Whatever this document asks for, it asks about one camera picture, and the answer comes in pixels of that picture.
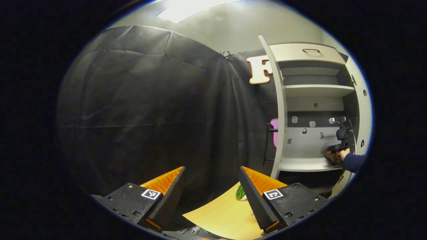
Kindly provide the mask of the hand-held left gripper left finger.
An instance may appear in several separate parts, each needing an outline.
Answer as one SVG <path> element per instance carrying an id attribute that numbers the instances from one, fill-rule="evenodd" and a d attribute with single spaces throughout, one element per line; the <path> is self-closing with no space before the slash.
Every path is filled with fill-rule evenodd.
<path id="1" fill-rule="evenodd" d="M 126 183 L 110 194 L 91 197 L 125 221 L 161 233 L 183 193 L 184 173 L 181 166 L 143 184 Z"/>

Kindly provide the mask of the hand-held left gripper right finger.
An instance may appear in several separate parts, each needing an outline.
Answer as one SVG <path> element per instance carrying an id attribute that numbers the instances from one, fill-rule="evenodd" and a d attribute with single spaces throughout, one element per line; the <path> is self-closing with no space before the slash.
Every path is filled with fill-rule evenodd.
<path id="1" fill-rule="evenodd" d="M 329 203 L 302 183 L 284 184 L 244 166 L 239 169 L 239 182 L 265 234 L 299 223 Z"/>

